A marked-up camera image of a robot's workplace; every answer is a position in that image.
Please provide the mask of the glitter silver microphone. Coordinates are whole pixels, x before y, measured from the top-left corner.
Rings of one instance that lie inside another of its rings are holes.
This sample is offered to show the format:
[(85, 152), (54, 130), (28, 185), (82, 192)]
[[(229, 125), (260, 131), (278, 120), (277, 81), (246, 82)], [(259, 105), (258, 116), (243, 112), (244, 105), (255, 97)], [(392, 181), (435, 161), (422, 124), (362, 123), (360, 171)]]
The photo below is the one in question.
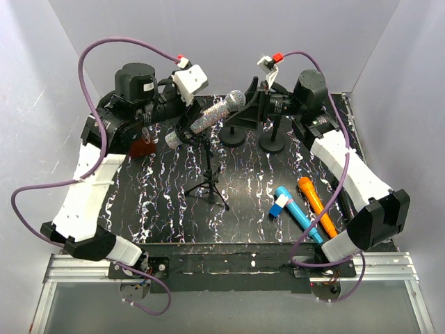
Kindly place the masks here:
[(187, 130), (184, 130), (182, 132), (184, 138), (186, 140), (191, 139), (194, 135), (198, 135), (207, 127), (211, 127), (229, 114), (237, 112), (245, 106), (245, 102), (246, 98), (243, 92), (239, 90), (231, 91), (224, 100), (206, 109), (201, 117), (195, 120)]

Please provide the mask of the shock mount tripod stand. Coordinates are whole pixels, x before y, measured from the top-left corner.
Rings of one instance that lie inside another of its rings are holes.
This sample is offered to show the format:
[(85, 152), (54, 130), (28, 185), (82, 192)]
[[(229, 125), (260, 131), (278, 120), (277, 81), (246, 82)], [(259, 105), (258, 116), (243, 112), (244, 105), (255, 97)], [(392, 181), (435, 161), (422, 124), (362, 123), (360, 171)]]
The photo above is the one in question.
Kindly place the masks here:
[(200, 189), (202, 191), (202, 195), (207, 196), (207, 201), (209, 203), (216, 204), (217, 199), (219, 198), (225, 210), (229, 211), (229, 204), (224, 199), (217, 187), (217, 184), (219, 183), (221, 166), (217, 167), (216, 170), (213, 170), (213, 153), (211, 151), (211, 141), (208, 134), (206, 131), (203, 131), (200, 134), (192, 135), (192, 137), (187, 140), (186, 143), (196, 144), (202, 149), (202, 152), (205, 153), (206, 166), (202, 172), (203, 180), (195, 186), (185, 190), (184, 195), (189, 196), (193, 192)]

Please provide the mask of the round base stand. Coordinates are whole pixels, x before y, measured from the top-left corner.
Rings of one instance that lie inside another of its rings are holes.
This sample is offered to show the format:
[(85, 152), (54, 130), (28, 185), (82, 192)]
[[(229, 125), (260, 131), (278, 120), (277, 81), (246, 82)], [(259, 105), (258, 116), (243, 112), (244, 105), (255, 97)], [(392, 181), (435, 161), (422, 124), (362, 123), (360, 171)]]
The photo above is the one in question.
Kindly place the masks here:
[(236, 127), (223, 127), (218, 134), (220, 142), (227, 147), (237, 147), (245, 142), (245, 131)]
[(259, 137), (259, 147), (266, 153), (280, 153), (285, 147), (285, 139), (283, 135), (278, 133), (281, 120), (281, 116), (275, 117), (273, 128), (270, 131), (264, 132)]

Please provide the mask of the cyan toy microphone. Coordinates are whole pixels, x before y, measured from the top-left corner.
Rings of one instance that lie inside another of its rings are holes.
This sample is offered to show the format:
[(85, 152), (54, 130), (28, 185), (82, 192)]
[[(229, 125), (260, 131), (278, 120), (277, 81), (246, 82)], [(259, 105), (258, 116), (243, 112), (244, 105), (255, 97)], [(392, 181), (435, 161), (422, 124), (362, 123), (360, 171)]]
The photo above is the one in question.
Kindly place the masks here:
[(291, 215), (296, 219), (297, 222), (306, 230), (312, 222), (307, 218), (306, 214), (301, 210), (301, 208), (294, 201), (291, 193), (283, 186), (278, 187), (275, 190), (275, 195), (277, 200), (274, 205), (278, 205), (280, 209), (276, 212), (279, 214), (283, 207), (286, 207)]

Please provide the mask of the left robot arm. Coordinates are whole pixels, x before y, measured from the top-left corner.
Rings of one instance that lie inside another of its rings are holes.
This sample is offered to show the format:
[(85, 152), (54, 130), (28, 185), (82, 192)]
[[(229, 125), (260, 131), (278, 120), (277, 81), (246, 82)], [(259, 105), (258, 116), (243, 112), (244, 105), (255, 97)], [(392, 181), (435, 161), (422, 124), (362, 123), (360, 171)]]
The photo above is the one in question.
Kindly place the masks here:
[(181, 65), (157, 81), (155, 69), (128, 63), (115, 74), (115, 89), (89, 115), (83, 129), (74, 183), (56, 217), (40, 227), (41, 234), (72, 257), (110, 260), (124, 264), (132, 278), (147, 273), (143, 250), (97, 224), (102, 203), (143, 128), (170, 120), (194, 109), (194, 96), (208, 85), (199, 65)]

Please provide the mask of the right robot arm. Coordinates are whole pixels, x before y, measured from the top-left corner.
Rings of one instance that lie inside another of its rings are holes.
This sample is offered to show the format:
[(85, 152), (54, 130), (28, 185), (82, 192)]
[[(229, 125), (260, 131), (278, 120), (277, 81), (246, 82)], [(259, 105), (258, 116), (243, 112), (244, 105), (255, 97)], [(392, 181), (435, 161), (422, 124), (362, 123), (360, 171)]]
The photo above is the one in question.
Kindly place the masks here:
[(350, 147), (348, 133), (324, 109), (331, 97), (321, 72), (304, 70), (291, 92), (254, 77), (246, 99), (246, 105), (228, 118), (229, 126), (254, 129), (260, 122), (291, 116), (296, 138), (327, 166), (352, 201), (356, 215), (343, 232), (321, 246), (322, 255), (314, 260), (320, 275), (333, 275), (340, 261), (403, 231), (409, 195), (383, 182)]

